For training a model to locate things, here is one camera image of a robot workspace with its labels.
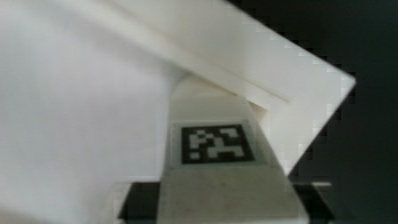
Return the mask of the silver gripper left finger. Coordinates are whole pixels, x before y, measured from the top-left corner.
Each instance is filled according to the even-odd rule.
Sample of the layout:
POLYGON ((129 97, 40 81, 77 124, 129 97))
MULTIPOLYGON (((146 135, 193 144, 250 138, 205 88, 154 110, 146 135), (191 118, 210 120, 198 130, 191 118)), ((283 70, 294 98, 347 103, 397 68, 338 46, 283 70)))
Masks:
POLYGON ((100 224, 157 224, 161 183, 118 183, 106 208, 100 224))

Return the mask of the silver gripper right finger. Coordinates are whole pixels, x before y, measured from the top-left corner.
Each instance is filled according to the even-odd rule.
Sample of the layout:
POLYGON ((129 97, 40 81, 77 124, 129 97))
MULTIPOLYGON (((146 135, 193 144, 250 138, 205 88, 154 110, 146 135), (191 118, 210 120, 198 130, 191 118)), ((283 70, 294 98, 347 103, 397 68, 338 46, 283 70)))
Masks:
POLYGON ((310 183, 296 183, 294 188, 310 215, 310 224, 333 224, 335 214, 315 186, 310 183))

